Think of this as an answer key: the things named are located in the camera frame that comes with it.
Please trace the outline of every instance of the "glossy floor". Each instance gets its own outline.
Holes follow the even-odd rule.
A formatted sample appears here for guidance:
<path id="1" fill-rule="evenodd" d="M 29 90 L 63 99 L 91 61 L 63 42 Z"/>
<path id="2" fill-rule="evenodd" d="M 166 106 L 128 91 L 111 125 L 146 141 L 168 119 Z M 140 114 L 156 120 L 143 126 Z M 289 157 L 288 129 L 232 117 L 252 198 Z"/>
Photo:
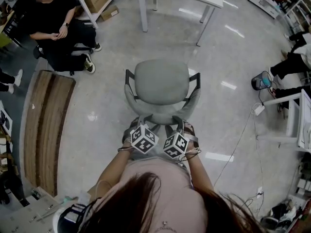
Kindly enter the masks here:
<path id="1" fill-rule="evenodd" d="M 170 58 L 201 73 L 202 93 L 189 122 L 200 139 L 200 157 L 216 190 L 246 200 L 263 183 L 264 204 L 259 214 L 287 196 L 297 152 L 258 142 L 257 153 L 250 115 L 252 105 L 259 102 L 250 80 L 280 62 L 281 49 L 290 49 L 283 36 L 286 29 L 247 0 L 225 1 L 201 47 L 196 41 L 203 26 L 199 22 L 202 3 L 158 0 L 158 11 L 153 11 L 152 0 L 147 0 L 149 30 L 144 33 L 138 0 L 114 1 L 120 14 L 99 22 L 97 40 L 103 49 L 92 55 L 96 73 L 74 76 L 77 85 L 59 152 L 59 195 L 75 196 L 91 188 L 121 146 L 123 131 L 136 116 L 124 96 L 125 70 L 134 71 L 144 60 Z M 295 86 L 299 80 L 289 75 L 285 83 Z M 270 99 L 265 91 L 261 98 Z M 280 133 L 285 123 L 276 106 L 271 106 L 256 118 L 256 130 Z M 233 151 L 234 160 L 227 165 L 207 154 L 230 156 Z M 253 202 L 254 212 L 261 202 L 262 197 Z"/>

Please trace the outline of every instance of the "chair seat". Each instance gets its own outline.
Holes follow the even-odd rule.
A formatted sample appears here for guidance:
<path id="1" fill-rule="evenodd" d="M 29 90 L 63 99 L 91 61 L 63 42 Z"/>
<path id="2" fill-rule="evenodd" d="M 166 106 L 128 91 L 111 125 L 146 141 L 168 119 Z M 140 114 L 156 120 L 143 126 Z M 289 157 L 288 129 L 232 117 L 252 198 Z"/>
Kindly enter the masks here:
<path id="1" fill-rule="evenodd" d="M 135 68 L 135 90 L 150 104 L 181 102 L 188 94 L 189 71 L 185 63 L 172 60 L 148 60 Z"/>

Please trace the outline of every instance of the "long brown hair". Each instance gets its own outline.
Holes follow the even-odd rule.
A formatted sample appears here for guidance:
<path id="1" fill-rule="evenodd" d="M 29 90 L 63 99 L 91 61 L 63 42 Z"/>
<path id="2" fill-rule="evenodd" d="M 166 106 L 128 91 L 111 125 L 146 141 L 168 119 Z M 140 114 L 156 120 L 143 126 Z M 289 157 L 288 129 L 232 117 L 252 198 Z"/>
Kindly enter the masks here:
<path id="1" fill-rule="evenodd" d="M 159 177 L 150 172 L 132 177 L 95 209 L 79 233 L 147 233 L 156 206 L 152 198 L 160 186 Z M 202 196 L 208 215 L 206 232 L 266 232 L 251 212 L 247 213 L 230 197 L 223 199 L 213 191 L 196 191 Z"/>

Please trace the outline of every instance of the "black pants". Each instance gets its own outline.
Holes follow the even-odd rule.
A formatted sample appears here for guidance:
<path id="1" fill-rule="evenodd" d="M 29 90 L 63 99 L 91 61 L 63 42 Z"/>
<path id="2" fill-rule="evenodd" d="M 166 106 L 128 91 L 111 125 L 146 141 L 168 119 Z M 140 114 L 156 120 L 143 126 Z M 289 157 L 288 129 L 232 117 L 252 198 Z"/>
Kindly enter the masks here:
<path id="1" fill-rule="evenodd" d="M 4 85 L 2 83 L 14 83 L 15 78 L 7 75 L 6 73 L 3 73 L 1 68 L 0 68 L 0 91 L 8 91 L 9 87 L 7 85 Z"/>
<path id="2" fill-rule="evenodd" d="M 310 86 L 300 86 L 297 88 L 285 89 L 285 90 L 276 89 L 276 98 L 279 99 L 279 98 L 283 98 L 286 96 L 290 96 L 293 94 L 300 93 L 302 89 L 304 89 L 306 91 L 306 93 L 308 94 L 308 96 L 311 97 L 311 87 Z M 295 99 L 294 101 L 299 105 L 299 99 Z M 288 109 L 288 105 L 289 105 L 288 101 L 282 103 L 283 108 Z"/>
<path id="3" fill-rule="evenodd" d="M 95 36 L 94 28 L 86 26 L 82 21 L 73 19 L 68 27 L 66 38 L 56 41 L 44 40 L 43 52 L 55 71 L 82 71 L 86 56 L 72 56 L 72 48 L 76 43 L 94 48 L 96 45 Z"/>
<path id="4" fill-rule="evenodd" d="M 278 75 L 280 79 L 284 79 L 287 74 L 310 71 L 303 62 L 301 55 L 297 53 L 289 53 L 287 55 L 287 60 L 270 68 L 270 70 L 273 76 Z"/>
<path id="5" fill-rule="evenodd" d="M 291 50 L 291 53 L 293 53 L 297 48 L 300 48 L 307 44 L 303 37 L 303 35 L 306 33 L 308 32 L 298 32 L 297 34 L 293 34 L 290 36 L 290 40 L 296 42 L 296 44 L 293 46 Z"/>

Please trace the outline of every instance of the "wooden board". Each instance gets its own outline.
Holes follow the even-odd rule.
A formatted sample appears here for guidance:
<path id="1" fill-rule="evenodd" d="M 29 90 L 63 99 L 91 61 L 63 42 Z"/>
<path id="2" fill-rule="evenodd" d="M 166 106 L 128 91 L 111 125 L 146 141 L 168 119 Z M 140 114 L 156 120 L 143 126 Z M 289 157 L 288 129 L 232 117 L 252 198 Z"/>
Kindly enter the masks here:
<path id="1" fill-rule="evenodd" d="M 51 72 L 40 71 L 35 82 L 34 91 L 30 100 L 25 136 L 24 136 L 24 166 L 25 176 L 32 185 L 37 187 L 36 181 L 36 152 L 37 132 L 39 120 L 42 114 L 42 107 L 47 102 L 49 92 L 53 83 L 54 75 Z"/>
<path id="2" fill-rule="evenodd" d="M 52 196 L 57 195 L 59 145 L 75 80 L 56 75 L 45 107 L 41 130 L 37 136 L 39 159 L 37 182 Z"/>

